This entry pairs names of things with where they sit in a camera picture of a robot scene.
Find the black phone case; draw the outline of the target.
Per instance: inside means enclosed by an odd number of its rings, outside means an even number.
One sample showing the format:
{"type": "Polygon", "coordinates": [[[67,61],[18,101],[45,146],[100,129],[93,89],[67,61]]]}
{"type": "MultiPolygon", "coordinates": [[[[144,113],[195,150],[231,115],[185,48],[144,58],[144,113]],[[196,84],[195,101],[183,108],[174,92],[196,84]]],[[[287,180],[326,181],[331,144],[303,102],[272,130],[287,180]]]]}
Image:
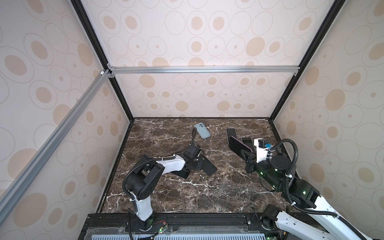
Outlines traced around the black phone case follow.
{"type": "Polygon", "coordinates": [[[208,176],[212,176],[214,173],[216,173],[217,167],[207,158],[203,158],[201,170],[204,171],[208,176]]]}

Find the purple-edged phone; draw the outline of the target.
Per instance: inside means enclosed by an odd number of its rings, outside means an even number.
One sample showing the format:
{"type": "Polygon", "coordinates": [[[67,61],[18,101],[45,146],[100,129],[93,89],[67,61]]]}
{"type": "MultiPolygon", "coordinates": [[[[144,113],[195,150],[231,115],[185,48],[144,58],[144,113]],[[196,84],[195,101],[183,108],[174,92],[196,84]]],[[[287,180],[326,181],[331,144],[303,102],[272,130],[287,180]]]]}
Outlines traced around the purple-edged phone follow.
{"type": "Polygon", "coordinates": [[[229,138],[229,148],[230,148],[230,150],[232,150],[236,155],[238,155],[241,158],[243,158],[242,153],[251,153],[251,154],[256,153],[254,150],[252,150],[250,147],[248,147],[247,145],[240,142],[234,136],[230,136],[230,138],[229,138]]]}

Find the blue-edged phone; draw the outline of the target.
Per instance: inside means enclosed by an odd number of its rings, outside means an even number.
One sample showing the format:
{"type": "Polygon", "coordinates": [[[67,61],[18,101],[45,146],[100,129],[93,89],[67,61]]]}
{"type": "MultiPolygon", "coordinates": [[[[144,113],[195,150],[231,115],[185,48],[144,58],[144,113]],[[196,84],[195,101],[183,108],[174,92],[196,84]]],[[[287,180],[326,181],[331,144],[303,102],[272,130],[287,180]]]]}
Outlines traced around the blue-edged phone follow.
{"type": "Polygon", "coordinates": [[[242,138],[242,143],[246,145],[248,148],[250,148],[252,151],[255,151],[254,143],[252,138],[250,137],[243,137],[242,138]]]}

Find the white-edged phone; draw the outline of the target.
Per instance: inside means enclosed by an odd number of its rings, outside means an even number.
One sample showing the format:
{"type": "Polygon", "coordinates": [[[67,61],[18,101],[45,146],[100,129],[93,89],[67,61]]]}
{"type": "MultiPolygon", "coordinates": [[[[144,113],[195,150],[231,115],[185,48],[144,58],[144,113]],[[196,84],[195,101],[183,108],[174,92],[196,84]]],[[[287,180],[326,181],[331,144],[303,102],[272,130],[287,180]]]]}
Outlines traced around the white-edged phone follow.
{"type": "Polygon", "coordinates": [[[237,138],[237,132],[235,128],[227,128],[226,129],[227,133],[227,138],[229,139],[230,137],[234,137],[235,139],[237,138]]]}

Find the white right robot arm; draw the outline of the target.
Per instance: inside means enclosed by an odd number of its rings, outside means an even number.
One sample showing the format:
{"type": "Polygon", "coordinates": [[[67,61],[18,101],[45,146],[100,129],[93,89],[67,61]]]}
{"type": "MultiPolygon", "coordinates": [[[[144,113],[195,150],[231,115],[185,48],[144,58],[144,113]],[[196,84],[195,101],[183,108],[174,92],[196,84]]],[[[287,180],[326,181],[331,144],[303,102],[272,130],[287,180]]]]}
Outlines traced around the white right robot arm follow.
{"type": "Polygon", "coordinates": [[[323,229],[304,223],[273,205],[268,205],[261,216],[265,229],[277,228],[303,240],[369,239],[336,211],[315,187],[293,176],[299,155],[297,148],[294,148],[292,161],[283,154],[275,155],[276,150],[277,147],[273,146],[259,152],[248,148],[235,152],[245,161],[247,173],[258,173],[276,192],[282,194],[290,206],[309,215],[323,229]]]}

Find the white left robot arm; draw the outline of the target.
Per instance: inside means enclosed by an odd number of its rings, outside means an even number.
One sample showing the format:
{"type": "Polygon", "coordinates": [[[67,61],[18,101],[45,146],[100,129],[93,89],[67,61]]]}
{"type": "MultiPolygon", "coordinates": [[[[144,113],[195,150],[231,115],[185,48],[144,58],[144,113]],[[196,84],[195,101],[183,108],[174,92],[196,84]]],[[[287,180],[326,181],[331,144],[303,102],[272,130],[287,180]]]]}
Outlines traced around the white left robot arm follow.
{"type": "Polygon", "coordinates": [[[173,173],[186,179],[191,170],[205,171],[208,175],[216,172],[211,168],[210,161],[202,154],[196,157],[190,154],[155,158],[143,155],[128,172],[122,183],[123,191],[133,202],[136,215],[136,226],[142,231],[148,231],[153,224],[154,212],[151,204],[151,194],[160,178],[173,173]]]}

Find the light blue case far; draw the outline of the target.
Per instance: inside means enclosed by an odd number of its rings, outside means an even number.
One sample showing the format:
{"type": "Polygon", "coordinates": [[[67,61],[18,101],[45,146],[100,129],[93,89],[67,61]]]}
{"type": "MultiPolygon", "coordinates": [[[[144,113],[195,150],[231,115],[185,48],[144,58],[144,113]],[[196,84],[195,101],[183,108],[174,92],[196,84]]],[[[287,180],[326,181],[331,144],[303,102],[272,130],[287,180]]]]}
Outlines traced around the light blue case far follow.
{"type": "Polygon", "coordinates": [[[204,123],[198,123],[195,125],[195,128],[197,130],[197,133],[200,135],[200,137],[204,140],[211,136],[211,133],[207,129],[207,127],[204,125],[204,123]]]}

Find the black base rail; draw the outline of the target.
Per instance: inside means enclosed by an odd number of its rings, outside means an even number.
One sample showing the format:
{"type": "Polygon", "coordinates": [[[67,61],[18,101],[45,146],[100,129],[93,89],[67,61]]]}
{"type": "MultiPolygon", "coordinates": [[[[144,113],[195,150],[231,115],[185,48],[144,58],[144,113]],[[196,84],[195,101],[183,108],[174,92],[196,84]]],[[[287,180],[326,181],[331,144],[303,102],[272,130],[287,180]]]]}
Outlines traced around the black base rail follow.
{"type": "Polygon", "coordinates": [[[153,235],[166,222],[166,234],[261,233],[270,240],[298,240],[281,230],[267,231],[257,217],[261,213],[165,213],[154,214],[153,226],[142,231],[133,214],[90,214],[81,229],[79,239],[90,240],[92,234],[153,235]]]}

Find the horizontal aluminium frame bar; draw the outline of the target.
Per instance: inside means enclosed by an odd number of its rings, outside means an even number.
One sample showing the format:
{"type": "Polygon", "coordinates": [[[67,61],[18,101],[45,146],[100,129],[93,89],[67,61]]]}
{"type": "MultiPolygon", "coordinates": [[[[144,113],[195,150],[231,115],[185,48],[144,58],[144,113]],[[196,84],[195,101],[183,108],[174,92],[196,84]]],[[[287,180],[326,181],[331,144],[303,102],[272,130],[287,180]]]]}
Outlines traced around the horizontal aluminium frame bar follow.
{"type": "Polygon", "coordinates": [[[297,73],[299,66],[111,67],[113,74],[297,73]]]}

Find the diagonal aluminium frame bar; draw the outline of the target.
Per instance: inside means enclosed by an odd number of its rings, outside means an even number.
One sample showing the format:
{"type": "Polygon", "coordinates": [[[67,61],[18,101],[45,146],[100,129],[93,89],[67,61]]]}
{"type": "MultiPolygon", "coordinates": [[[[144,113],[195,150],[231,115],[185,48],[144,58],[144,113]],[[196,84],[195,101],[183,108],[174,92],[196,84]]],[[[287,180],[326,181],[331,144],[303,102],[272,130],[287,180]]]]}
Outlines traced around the diagonal aluminium frame bar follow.
{"type": "Polygon", "coordinates": [[[111,70],[105,69],[89,86],[87,91],[70,109],[59,126],[53,131],[42,147],[36,152],[31,161],[25,166],[18,177],[13,181],[5,195],[1,198],[1,224],[5,222],[12,210],[18,204],[26,190],[30,187],[44,165],[51,158],[69,130],[76,123],[85,108],[89,105],[97,91],[111,75],[111,70]]]}

